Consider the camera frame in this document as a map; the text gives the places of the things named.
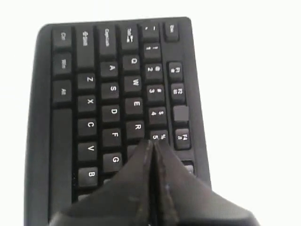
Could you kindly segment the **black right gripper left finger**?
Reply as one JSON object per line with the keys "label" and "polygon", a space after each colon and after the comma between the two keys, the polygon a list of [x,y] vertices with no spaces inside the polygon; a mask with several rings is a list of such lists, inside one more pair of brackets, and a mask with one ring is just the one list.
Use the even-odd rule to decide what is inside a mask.
{"label": "black right gripper left finger", "polygon": [[128,162],[99,189],[58,211],[51,226],[147,226],[153,142],[142,140]]}

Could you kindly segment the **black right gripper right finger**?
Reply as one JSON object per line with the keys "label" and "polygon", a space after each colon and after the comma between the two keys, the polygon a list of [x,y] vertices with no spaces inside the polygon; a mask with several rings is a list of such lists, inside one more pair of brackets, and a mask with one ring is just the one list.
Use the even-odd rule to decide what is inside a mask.
{"label": "black right gripper right finger", "polygon": [[257,226],[254,214],[189,173],[168,143],[154,143],[158,209],[163,226]]}

